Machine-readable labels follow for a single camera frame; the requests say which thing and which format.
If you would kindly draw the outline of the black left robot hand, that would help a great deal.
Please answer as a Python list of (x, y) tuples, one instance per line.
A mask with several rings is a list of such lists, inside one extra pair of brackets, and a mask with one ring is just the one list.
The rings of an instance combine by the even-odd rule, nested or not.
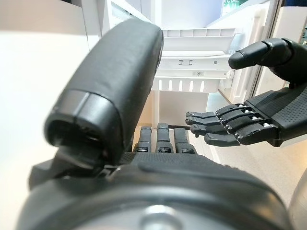
[(187, 153), (127, 152), (158, 69), (163, 32), (129, 19), (89, 52), (44, 125), (57, 147), (32, 168), (18, 230), (291, 230), (247, 172)]

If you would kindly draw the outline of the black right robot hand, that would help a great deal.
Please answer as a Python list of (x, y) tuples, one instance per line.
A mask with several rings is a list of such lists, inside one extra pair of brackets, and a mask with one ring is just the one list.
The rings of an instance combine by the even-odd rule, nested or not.
[(266, 141), (279, 147), (307, 132), (307, 48), (288, 38), (269, 38), (236, 51), (228, 60), (238, 70), (267, 67), (289, 83), (215, 112), (187, 112), (186, 124), (207, 144), (218, 147)]

